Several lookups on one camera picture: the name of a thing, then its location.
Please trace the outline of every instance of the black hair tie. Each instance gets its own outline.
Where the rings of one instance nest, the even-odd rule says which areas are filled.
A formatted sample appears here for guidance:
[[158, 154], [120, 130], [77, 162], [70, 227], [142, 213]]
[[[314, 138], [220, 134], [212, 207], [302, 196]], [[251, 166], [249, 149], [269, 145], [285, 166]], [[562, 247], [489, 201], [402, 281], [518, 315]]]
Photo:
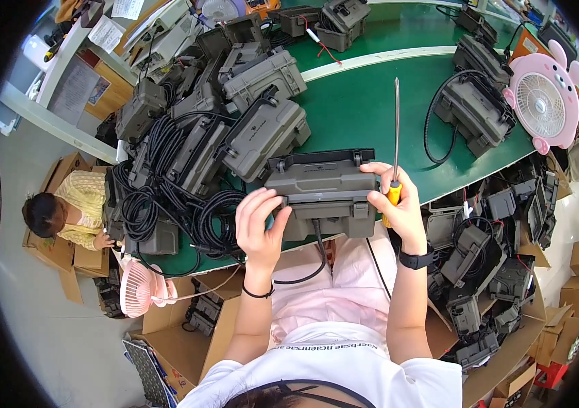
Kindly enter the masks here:
[[244, 283], [242, 283], [242, 290], [244, 291], [244, 293], [246, 293], [247, 295], [249, 295], [252, 298], [256, 298], [256, 299], [267, 299], [269, 298], [269, 296], [271, 296], [271, 294], [274, 292], [274, 284], [271, 283], [271, 289], [269, 290], [269, 293], [263, 294], [263, 295], [259, 295], [259, 294], [252, 294], [251, 292], [249, 292], [248, 290], [246, 290], [246, 288], [244, 287]]

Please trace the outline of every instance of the white t-shirt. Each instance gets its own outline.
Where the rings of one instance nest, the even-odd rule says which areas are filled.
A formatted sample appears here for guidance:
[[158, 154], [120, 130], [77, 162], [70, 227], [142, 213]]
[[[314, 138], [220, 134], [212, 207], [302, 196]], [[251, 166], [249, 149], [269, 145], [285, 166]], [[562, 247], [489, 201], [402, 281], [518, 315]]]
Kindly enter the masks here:
[[462, 406], [462, 368], [432, 358], [391, 362], [382, 337], [361, 324], [316, 322], [246, 365], [223, 360], [178, 408], [222, 408], [246, 390], [279, 380], [322, 380], [365, 397], [377, 408]]

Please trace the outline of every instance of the pink fan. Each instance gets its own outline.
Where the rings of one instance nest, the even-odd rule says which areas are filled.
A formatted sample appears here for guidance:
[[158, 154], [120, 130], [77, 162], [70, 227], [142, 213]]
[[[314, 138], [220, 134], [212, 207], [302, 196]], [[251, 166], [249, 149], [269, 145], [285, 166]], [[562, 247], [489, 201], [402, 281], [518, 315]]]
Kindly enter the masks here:
[[[151, 267], [162, 273], [158, 265], [151, 265]], [[132, 258], [124, 267], [122, 284], [120, 286], [120, 305], [122, 312], [128, 317], [139, 317], [149, 310], [151, 304], [164, 307], [166, 305], [173, 305], [179, 300], [185, 300], [212, 292], [224, 286], [226, 282], [235, 276], [239, 269], [240, 266], [233, 271], [228, 279], [210, 290], [178, 297], [178, 290], [171, 279], [165, 279], [163, 275], [148, 269], [138, 259]]]
[[555, 58], [531, 53], [511, 61], [514, 75], [502, 92], [516, 111], [518, 120], [532, 136], [534, 148], [542, 155], [550, 146], [568, 149], [579, 123], [579, 62], [571, 62], [555, 40], [548, 42]]

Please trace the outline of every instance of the woman in yellow sweater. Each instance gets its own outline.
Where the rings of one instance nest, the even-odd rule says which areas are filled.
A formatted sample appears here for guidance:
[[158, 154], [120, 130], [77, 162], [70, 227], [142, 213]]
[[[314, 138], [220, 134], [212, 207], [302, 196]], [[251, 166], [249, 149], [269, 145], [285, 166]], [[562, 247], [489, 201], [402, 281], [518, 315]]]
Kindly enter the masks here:
[[22, 207], [24, 222], [41, 238], [60, 238], [98, 251], [114, 244], [103, 232], [105, 175], [76, 170], [54, 194], [41, 192], [29, 197]]

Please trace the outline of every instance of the yellow sweater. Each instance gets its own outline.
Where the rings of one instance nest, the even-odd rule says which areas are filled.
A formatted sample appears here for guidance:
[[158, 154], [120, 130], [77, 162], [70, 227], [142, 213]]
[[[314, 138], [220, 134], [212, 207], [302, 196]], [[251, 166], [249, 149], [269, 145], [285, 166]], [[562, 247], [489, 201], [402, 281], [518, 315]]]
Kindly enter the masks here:
[[[76, 170], [63, 180], [54, 195], [80, 209], [90, 219], [100, 221], [103, 213], [103, 203], [106, 200], [104, 179], [105, 175], [103, 173]], [[65, 224], [58, 236], [84, 248], [97, 251], [98, 249], [94, 247], [93, 241], [100, 231], [101, 228]]]

